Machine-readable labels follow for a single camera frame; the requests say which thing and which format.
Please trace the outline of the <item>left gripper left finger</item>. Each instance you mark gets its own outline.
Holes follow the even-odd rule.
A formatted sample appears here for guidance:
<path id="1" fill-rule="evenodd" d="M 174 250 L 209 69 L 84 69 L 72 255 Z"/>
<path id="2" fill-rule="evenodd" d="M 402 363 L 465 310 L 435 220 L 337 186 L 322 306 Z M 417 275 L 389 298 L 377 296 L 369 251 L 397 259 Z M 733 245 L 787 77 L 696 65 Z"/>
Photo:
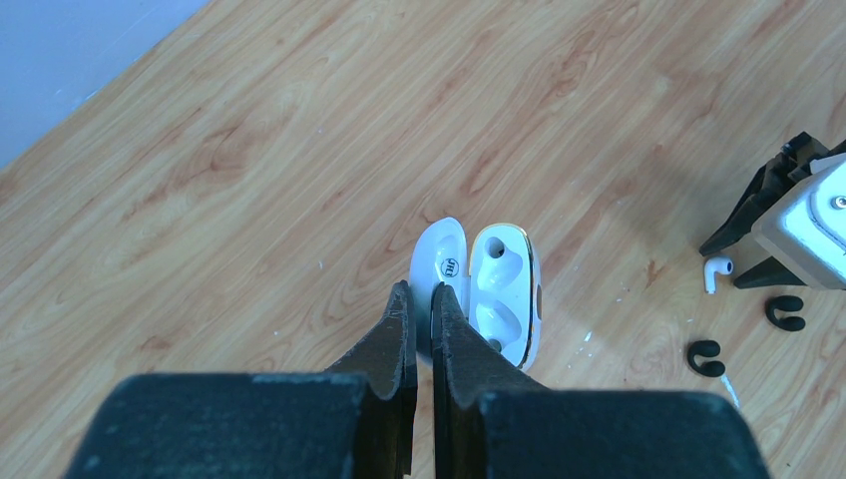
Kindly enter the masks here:
<path id="1" fill-rule="evenodd" d="M 149 373 L 103 401 L 70 478 L 402 478 L 412 469 L 413 297 L 321 372 Z"/>

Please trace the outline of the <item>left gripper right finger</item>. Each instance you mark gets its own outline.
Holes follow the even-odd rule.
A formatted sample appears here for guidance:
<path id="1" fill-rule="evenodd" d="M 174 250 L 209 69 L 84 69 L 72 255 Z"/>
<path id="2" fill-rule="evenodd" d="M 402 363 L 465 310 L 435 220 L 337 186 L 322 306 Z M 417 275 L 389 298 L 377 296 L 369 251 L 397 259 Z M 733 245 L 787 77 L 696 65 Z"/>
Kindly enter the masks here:
<path id="1" fill-rule="evenodd" d="M 453 288 L 432 296 L 439 478 L 765 478 L 752 433 L 706 392 L 558 390 L 497 352 Z"/>

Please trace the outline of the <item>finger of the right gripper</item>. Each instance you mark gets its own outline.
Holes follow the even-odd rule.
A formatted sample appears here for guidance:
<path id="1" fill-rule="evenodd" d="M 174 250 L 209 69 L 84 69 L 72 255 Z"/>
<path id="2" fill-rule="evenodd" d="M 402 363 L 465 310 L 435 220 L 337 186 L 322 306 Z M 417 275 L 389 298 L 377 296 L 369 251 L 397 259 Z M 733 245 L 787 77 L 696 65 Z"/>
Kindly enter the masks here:
<path id="1" fill-rule="evenodd" d="M 764 213 L 811 176 L 812 160 L 832 155 L 832 149 L 806 132 L 792 138 L 756 172 L 727 220 L 699 247 L 699 254 L 713 255 L 739 242 Z"/>
<path id="2" fill-rule="evenodd" d="M 738 289 L 752 289 L 781 285 L 806 286 L 806 283 L 771 256 L 735 278 L 733 285 Z"/>

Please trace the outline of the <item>white earbud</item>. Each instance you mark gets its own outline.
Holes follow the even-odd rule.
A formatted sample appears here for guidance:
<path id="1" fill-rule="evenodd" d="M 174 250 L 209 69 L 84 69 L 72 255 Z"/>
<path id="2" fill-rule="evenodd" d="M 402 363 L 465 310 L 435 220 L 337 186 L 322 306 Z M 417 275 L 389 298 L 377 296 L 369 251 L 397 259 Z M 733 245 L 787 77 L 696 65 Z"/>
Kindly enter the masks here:
<path id="1" fill-rule="evenodd" d="M 733 270 L 734 264 L 730 257 L 713 256 L 708 258 L 703 265 L 704 291 L 708 295 L 716 294 L 718 278 L 731 275 Z"/>

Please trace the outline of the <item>white earbud charging case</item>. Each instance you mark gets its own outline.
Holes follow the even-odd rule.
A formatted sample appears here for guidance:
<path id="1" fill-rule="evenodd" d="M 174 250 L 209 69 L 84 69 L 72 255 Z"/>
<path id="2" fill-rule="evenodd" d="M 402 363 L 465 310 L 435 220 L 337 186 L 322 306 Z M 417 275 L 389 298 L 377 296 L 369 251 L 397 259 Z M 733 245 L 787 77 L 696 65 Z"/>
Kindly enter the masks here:
<path id="1" fill-rule="evenodd" d="M 534 363 L 542 331 L 539 255 L 526 231 L 498 223 L 467 242 L 458 220 L 431 224 L 415 244 L 409 285 L 416 322 L 416 349 L 431 359 L 432 296 L 444 283 L 454 289 L 474 330 L 522 371 Z"/>

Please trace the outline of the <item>black clip earbud right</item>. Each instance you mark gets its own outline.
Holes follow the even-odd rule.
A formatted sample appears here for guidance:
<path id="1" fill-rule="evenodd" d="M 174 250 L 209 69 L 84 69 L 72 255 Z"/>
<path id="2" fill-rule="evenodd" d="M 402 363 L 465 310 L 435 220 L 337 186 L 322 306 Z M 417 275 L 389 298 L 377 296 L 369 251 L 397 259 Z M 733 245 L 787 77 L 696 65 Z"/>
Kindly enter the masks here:
<path id="1" fill-rule="evenodd" d="M 806 320 L 797 315 L 803 307 L 804 301 L 798 296 L 774 296 L 765 302 L 765 316 L 773 326 L 781 330 L 798 332 L 806 326 Z"/>

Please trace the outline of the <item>black clip earbud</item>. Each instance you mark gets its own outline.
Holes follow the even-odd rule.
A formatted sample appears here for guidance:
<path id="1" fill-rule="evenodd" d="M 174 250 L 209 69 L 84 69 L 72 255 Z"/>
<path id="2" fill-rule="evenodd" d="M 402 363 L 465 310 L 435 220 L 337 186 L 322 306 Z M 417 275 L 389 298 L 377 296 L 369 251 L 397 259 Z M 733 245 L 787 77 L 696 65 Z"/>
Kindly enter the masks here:
<path id="1" fill-rule="evenodd" d="M 765 302 L 765 316 L 773 326 L 781 330 L 798 332 L 806 326 L 806 320 L 797 315 L 803 307 L 804 301 L 798 296 L 774 296 Z"/>
<path id="2" fill-rule="evenodd" d="M 718 378 L 725 373 L 723 362 L 717 360 L 721 353 L 720 344 L 712 339 L 701 339 L 689 343 L 685 350 L 687 365 L 695 373 L 708 378 Z"/>

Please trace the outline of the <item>black clip earbud left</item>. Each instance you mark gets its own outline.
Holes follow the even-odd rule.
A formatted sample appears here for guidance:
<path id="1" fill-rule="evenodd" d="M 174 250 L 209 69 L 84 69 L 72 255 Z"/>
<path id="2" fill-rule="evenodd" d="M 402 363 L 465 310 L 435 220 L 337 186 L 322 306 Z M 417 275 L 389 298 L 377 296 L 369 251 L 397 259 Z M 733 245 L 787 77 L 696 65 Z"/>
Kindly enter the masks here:
<path id="1" fill-rule="evenodd" d="M 687 365 L 695 373 L 708 378 L 718 378 L 725 373 L 723 362 L 717 360 L 721 353 L 720 344 L 712 339 L 701 339 L 689 343 L 685 350 Z"/>

